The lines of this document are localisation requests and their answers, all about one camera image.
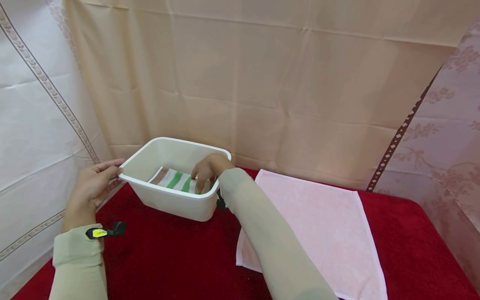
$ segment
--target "left hand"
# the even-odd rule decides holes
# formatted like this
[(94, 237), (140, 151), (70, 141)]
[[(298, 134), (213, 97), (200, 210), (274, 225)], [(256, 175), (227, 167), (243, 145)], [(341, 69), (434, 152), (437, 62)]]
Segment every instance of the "left hand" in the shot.
[(114, 159), (80, 171), (65, 209), (62, 232), (96, 223), (96, 209), (108, 193), (121, 183), (118, 175), (122, 169), (118, 166), (124, 162), (122, 158)]

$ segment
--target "pink floral fabric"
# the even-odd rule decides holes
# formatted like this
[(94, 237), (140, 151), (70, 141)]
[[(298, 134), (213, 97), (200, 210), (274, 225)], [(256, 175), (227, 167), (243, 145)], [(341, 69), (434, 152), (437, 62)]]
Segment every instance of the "pink floral fabric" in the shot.
[(438, 73), (373, 191), (419, 203), (480, 291), (480, 18)]

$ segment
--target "brown stripe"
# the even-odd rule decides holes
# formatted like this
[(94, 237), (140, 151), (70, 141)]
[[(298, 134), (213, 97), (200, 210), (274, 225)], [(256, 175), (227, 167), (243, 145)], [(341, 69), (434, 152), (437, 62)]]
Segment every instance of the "brown stripe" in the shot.
[(0, 252), (0, 262), (4, 260), (7, 256), (12, 254), (15, 250), (18, 249), (18, 247), (22, 246), (25, 244), (27, 241), (29, 241), (32, 237), (35, 235), (39, 234), (43, 230), (47, 229), (48, 227), (52, 226), (55, 224), (57, 221), (61, 220), (63, 218), (63, 215), (65, 213), (65, 210), (62, 210), (61, 212), (57, 213), (53, 217), (49, 218), (46, 221), (43, 221), (39, 225), (35, 226), (32, 230), (29, 232), (25, 233), (21, 237), (19, 237), (16, 241), (8, 245), (6, 248), (4, 248)]
[(168, 172), (168, 168), (162, 168), (162, 170), (152, 179), (151, 184), (159, 184)]
[(95, 153), (95, 150), (88, 139), (82, 125), (77, 120), (77, 117), (73, 113), (73, 111), (68, 106), (67, 102), (63, 99), (60, 92), (57, 90), (53, 82), (50, 80), (48, 75), (43, 70), (42, 66), (38, 63), (36, 58), (33, 56), (32, 52), (28, 46), (24, 43), (20, 35), (18, 34), (17, 30), (13, 26), (10, 18), (8, 17), (5, 9), (3, 8), (2, 3), (0, 2), (0, 26), (2, 31), (13, 45), (15, 50), (17, 50), (18, 54), (22, 57), (25, 64), (28, 66), (30, 71), (32, 71), (33, 75), (37, 78), (37, 80), (42, 84), (43, 88), (47, 92), (47, 94), (52, 99), (53, 103), (58, 107), (58, 109), (62, 112), (65, 119), (68, 121), (70, 126), (73, 128), (77, 136), (80, 138), (82, 143), (84, 144), (85, 148), (88, 151), (91, 159), (95, 164), (100, 163), (98, 156)]
[(375, 173), (373, 174), (372, 179), (370, 179), (370, 183), (368, 184), (367, 190), (366, 190), (367, 192), (372, 192), (373, 189), (375, 188), (375, 186), (377, 185), (378, 180), (380, 179), (380, 177), (381, 177), (382, 174), (384, 173), (384, 170), (385, 170), (388, 162), (389, 162), (390, 159), (392, 158), (392, 156), (393, 156), (396, 148), (398, 147), (398, 144), (399, 144), (400, 141), (402, 140), (403, 135), (404, 135), (405, 132), (407, 131), (408, 126), (409, 126), (410, 123), (412, 122), (413, 117), (415, 116), (415, 114), (417, 113), (420, 105), (422, 104), (423, 99), (425, 98), (425, 95), (427, 94), (428, 90), (430, 89), (430, 86), (432, 85), (433, 81), (434, 81), (435, 78), (437, 77), (438, 72), (440, 72), (440, 70), (437, 71), (437, 74), (435, 74), (435, 76), (433, 77), (433, 79), (430, 81), (430, 83), (428, 84), (428, 86), (425, 88), (425, 90), (424, 90), (423, 93), (421, 94), (420, 100), (417, 101), (417, 103), (415, 103), (415, 106), (412, 108), (412, 110), (411, 110), (410, 113), (408, 114), (408, 116), (407, 116), (407, 118), (405, 119), (405, 121), (403, 122), (403, 124), (402, 124), (402, 125), (400, 126), (400, 128), (398, 128), (398, 130), (396, 131), (395, 136), (393, 137), (392, 141), (391, 141), (390, 144), (388, 145), (388, 148), (387, 148), (387, 150), (385, 151), (384, 156), (382, 157), (382, 160), (381, 160), (380, 163), (378, 164), (377, 170), (375, 170)]

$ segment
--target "wrist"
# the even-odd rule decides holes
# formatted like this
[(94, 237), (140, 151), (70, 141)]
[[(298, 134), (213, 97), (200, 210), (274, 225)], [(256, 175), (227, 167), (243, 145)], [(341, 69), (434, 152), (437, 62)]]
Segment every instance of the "wrist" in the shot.
[(65, 208), (62, 233), (71, 229), (96, 223), (96, 207), (89, 201), (76, 201), (71, 198)]
[(221, 153), (213, 153), (208, 156), (208, 164), (210, 169), (220, 176), (225, 170), (233, 169), (235, 166), (232, 162)]

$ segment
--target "arm sleeve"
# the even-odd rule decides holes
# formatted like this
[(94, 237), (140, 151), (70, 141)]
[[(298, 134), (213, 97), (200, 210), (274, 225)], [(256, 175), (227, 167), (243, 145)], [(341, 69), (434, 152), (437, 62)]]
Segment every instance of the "arm sleeve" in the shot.
[(240, 221), (275, 300), (337, 300), (270, 199), (242, 169), (219, 178), (225, 204)]
[(102, 225), (74, 228), (55, 238), (55, 277), (49, 300), (107, 300), (103, 244), (85, 235), (90, 228)]

